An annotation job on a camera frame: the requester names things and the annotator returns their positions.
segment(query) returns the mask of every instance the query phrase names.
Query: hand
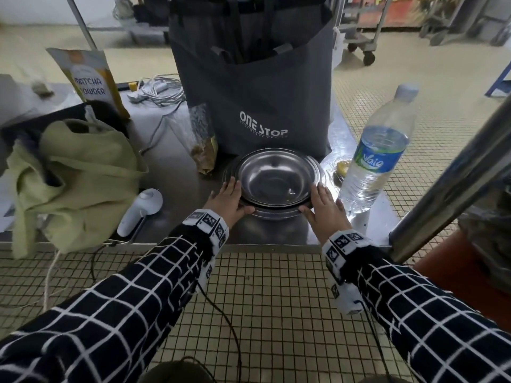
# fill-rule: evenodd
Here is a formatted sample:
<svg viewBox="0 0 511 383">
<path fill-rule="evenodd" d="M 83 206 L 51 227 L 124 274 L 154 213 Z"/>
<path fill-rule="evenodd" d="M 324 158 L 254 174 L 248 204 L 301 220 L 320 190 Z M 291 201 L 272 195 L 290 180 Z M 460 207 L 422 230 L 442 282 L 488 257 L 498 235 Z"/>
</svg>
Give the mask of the hand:
<svg viewBox="0 0 511 383">
<path fill-rule="evenodd" d="M 341 200 L 334 201 L 329 189 L 323 184 L 319 183 L 317 187 L 312 185 L 311 200 L 314 212 L 307 206 L 300 206 L 299 210 L 309 221 L 322 246 L 335 232 L 352 229 Z"/>
<path fill-rule="evenodd" d="M 211 192 L 203 208 L 219 214 L 227 227 L 232 228 L 238 220 L 256 210 L 253 206 L 238 208 L 240 197 L 241 181 L 231 177 L 228 183 L 223 183 L 218 195 L 215 196 L 215 192 Z"/>
</svg>

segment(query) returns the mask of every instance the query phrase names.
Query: checkered sleeve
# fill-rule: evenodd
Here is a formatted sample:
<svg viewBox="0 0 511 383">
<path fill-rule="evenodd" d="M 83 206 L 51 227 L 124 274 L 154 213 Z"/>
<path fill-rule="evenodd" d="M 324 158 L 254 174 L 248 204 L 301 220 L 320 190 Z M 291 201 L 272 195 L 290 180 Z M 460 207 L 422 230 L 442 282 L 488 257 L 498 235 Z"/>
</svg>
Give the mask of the checkered sleeve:
<svg viewBox="0 0 511 383">
<path fill-rule="evenodd" d="M 336 282 L 359 289 L 421 381 L 511 381 L 511 335 L 493 321 L 411 268 L 395 264 L 356 232 L 338 232 L 325 246 L 331 249 L 326 257 Z"/>
<path fill-rule="evenodd" d="M 217 214 L 192 213 L 143 258 L 3 339 L 0 382 L 136 382 L 227 237 Z"/>
</svg>

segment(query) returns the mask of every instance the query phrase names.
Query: blue label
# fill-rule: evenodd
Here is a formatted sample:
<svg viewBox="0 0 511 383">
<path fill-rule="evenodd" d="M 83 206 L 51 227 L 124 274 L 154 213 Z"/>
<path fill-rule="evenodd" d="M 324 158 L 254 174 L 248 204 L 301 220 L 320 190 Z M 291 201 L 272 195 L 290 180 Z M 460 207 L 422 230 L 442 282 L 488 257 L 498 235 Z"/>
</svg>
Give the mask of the blue label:
<svg viewBox="0 0 511 383">
<path fill-rule="evenodd" d="M 386 173 L 394 169 L 404 151 L 381 153 L 367 147 L 360 141 L 355 151 L 354 161 L 366 170 L 374 173 Z"/>
</svg>

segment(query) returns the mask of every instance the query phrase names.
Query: plastic bottle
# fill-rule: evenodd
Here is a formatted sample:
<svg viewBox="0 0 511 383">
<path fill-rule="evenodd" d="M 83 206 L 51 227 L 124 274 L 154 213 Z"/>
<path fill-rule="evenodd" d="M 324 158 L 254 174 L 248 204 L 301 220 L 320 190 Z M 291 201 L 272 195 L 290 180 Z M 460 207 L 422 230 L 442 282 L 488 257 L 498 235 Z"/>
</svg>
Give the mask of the plastic bottle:
<svg viewBox="0 0 511 383">
<path fill-rule="evenodd" d="M 367 121 L 339 198 L 348 214 L 369 210 L 410 142 L 418 87 L 398 86 L 394 99 Z"/>
</svg>

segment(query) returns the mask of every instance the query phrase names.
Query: black tote bag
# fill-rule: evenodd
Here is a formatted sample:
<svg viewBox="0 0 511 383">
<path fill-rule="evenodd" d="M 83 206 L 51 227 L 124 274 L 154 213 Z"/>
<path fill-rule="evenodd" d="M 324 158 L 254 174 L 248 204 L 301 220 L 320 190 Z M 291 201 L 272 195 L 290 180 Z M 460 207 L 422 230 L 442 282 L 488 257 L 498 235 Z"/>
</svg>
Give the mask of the black tote bag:
<svg viewBox="0 0 511 383">
<path fill-rule="evenodd" d="M 170 45 L 188 105 L 207 105 L 224 152 L 329 153 L 333 23 L 324 0 L 169 3 Z M 288 50 L 272 51 L 279 45 Z"/>
</svg>

